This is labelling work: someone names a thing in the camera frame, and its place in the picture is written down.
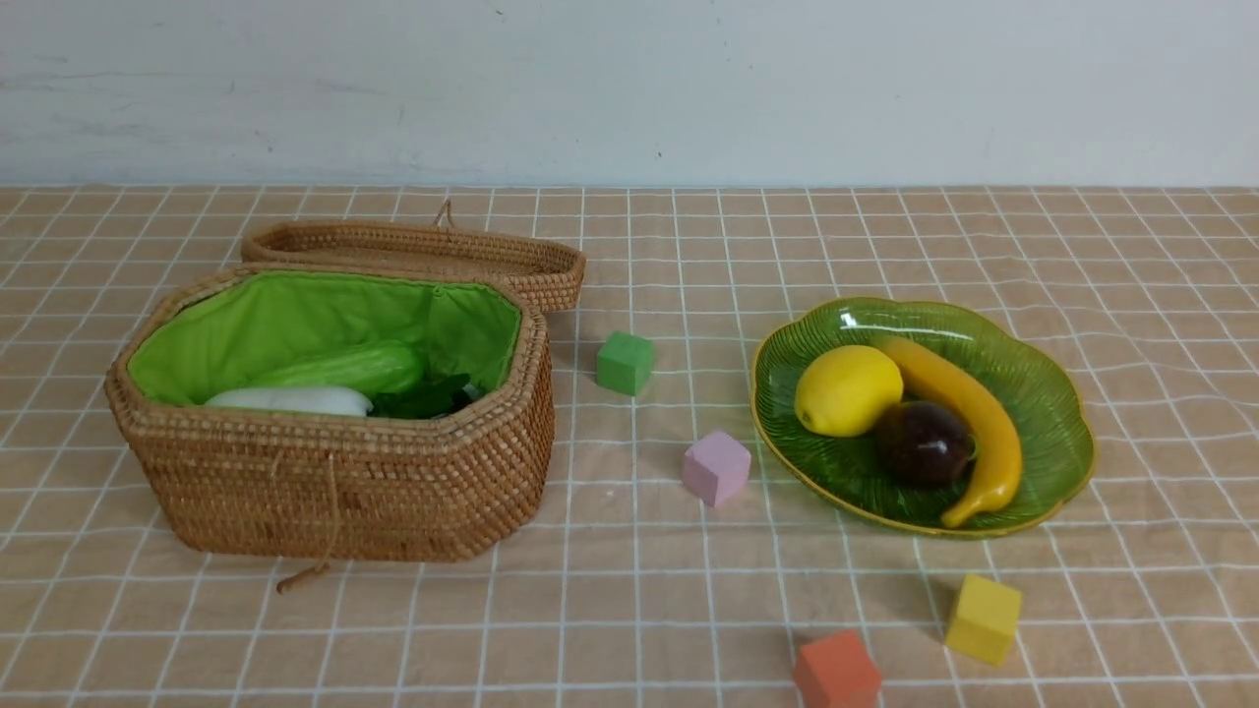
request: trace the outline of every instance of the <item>foam block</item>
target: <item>foam block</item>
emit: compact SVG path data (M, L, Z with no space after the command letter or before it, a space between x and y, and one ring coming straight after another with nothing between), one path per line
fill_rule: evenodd
M752 452L725 431L691 445L682 459L682 485L709 506L720 506L748 484Z
M614 331L599 348L594 380L608 391L638 396L655 364L656 346L650 339Z
M794 678L806 708L871 708L883 689L883 674L855 630L802 646Z
M1015 644L1021 608L1022 593L1017 590L968 574L953 602L944 646L1000 665Z

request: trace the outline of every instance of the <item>basket string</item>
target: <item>basket string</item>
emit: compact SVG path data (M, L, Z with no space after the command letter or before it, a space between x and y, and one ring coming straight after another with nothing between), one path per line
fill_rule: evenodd
M276 461L272 464L273 469L279 465L279 456L282 454L283 451L276 454ZM332 506L332 534L327 539L327 545L324 548L324 556L313 566L306 568L305 571L300 571L276 583L276 592L278 592L279 595L288 592L302 581L324 574L324 572L327 571L329 568L329 559L332 556L332 547L336 545L336 538L341 533L341 505L337 503L337 496L336 496L336 466L332 462L331 452L329 452L327 455L327 498L329 498L329 504L331 504Z
M437 215L433 217L433 227L437 228L442 224L442 217L446 217L447 228L442 231L458 231L460 227L454 226L454 217L451 214L451 198L447 197L446 202L442 202L442 208L437 210Z

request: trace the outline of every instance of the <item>lemon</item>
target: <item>lemon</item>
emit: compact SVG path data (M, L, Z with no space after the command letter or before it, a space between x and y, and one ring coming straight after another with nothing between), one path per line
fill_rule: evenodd
M872 428L904 392L900 369L890 357L872 346L847 344L805 369L796 384L796 417L815 435L856 437Z

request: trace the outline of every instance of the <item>green plate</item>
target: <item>green plate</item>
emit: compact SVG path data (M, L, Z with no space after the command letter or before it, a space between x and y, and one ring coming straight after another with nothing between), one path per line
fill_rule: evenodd
M884 474L869 436L817 436L796 420L796 382L815 358L888 331L964 369L1010 413L1022 442L1024 475L1013 501L1001 511L946 529L939 517L962 495L969 476L943 490L905 489ZM982 315L943 302L845 297L779 328L757 350L752 417L774 455L810 489L836 506L903 530L983 538L1026 529L1058 513L1093 475L1093 433L1066 372Z

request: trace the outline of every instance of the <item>white radish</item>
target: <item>white radish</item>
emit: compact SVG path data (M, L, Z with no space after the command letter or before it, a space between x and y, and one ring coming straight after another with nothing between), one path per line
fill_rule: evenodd
M371 411L371 401L366 396L344 385L238 388L224 391L205 404L215 408L256 408L360 418Z

